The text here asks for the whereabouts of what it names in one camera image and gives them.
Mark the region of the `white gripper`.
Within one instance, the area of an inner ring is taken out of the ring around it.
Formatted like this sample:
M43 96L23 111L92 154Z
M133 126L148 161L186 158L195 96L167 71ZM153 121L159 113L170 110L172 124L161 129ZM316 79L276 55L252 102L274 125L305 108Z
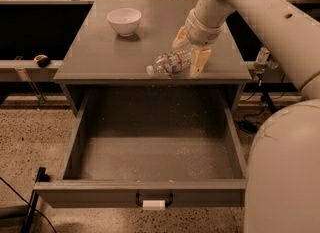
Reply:
M196 17L195 10L192 9L185 21L184 27L181 27L173 40L174 49L184 46L190 42L197 46L206 46L212 44L223 30L223 26L210 28L203 25ZM209 47L193 48L191 51L190 76L199 76L211 55Z

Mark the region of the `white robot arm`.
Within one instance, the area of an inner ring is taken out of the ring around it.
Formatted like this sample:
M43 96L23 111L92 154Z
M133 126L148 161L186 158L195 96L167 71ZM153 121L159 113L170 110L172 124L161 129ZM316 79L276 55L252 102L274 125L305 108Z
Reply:
M198 0L174 46L208 46L233 12L302 97L272 114L253 139L243 233L320 233L320 23L287 0Z

